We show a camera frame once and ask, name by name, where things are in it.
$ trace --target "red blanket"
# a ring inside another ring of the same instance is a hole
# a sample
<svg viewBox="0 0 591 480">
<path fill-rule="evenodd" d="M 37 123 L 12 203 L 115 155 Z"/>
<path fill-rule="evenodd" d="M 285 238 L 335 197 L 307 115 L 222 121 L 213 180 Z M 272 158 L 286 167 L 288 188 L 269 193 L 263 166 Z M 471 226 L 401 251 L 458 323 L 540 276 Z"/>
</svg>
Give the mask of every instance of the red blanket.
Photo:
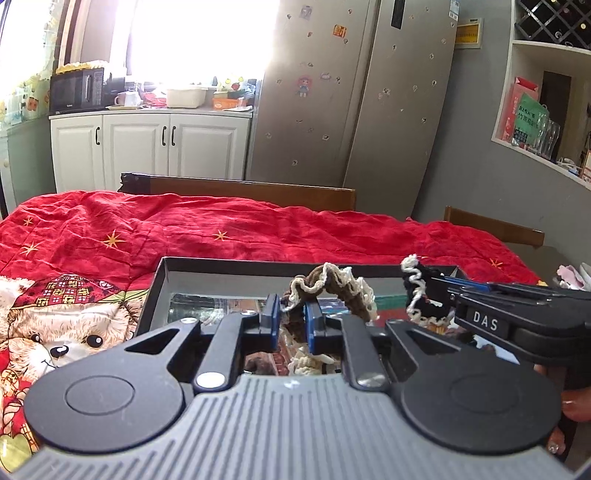
<svg viewBox="0 0 591 480">
<path fill-rule="evenodd" d="M 37 448 L 22 415 L 31 383 L 131 337 L 162 256 L 347 265 L 416 253 L 478 281 L 538 281 L 471 228 L 245 199 L 47 195 L 23 203 L 0 235 L 0 462 L 10 471 Z"/>
</svg>

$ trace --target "wine rack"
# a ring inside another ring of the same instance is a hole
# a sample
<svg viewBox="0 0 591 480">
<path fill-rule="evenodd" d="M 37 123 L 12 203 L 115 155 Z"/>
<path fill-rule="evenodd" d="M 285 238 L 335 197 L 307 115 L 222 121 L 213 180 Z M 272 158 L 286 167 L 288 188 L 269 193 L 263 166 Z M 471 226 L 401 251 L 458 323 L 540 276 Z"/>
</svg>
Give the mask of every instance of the wine rack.
<svg viewBox="0 0 591 480">
<path fill-rule="evenodd" d="M 516 0 L 525 40 L 591 50 L 591 0 Z"/>
</svg>

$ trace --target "silver refrigerator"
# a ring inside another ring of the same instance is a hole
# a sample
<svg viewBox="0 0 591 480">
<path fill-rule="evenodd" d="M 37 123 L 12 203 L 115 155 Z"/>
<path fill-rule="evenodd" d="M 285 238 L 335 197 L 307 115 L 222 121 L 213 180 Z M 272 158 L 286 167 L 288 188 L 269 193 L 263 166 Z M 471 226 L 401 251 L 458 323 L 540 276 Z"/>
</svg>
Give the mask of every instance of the silver refrigerator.
<svg viewBox="0 0 591 480">
<path fill-rule="evenodd" d="M 344 186 L 357 210 L 410 215 L 458 11 L 456 0 L 280 0 L 246 179 Z"/>
</svg>

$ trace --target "chair backrest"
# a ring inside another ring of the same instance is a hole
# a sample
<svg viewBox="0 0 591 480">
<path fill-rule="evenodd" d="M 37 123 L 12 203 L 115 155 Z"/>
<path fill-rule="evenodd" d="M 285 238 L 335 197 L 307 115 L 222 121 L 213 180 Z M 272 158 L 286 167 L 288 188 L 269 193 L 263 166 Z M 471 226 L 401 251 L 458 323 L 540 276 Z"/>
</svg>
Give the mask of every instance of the chair backrest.
<svg viewBox="0 0 591 480">
<path fill-rule="evenodd" d="M 541 247 L 544 245 L 544 232 L 466 212 L 465 210 L 450 206 L 445 207 L 443 219 L 454 225 L 471 226 L 472 228 L 484 230 L 497 237 L 501 242 L 531 245 L 532 247 Z"/>
<path fill-rule="evenodd" d="M 162 177 L 139 173 L 121 174 L 120 192 L 158 195 L 240 197 L 270 202 L 280 207 L 302 206 L 321 212 L 355 210 L 355 190 L 255 181 Z"/>
</svg>

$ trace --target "plastic container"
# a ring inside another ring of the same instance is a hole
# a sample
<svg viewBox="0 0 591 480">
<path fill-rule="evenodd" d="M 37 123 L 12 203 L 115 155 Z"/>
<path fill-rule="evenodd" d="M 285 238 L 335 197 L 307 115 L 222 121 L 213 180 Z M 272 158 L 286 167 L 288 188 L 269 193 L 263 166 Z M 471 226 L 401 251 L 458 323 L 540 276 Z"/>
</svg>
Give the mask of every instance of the plastic container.
<svg viewBox="0 0 591 480">
<path fill-rule="evenodd" d="M 198 108 L 205 103 L 207 90 L 207 87 L 201 85 L 169 88 L 166 93 L 166 105 L 169 108 Z"/>
</svg>

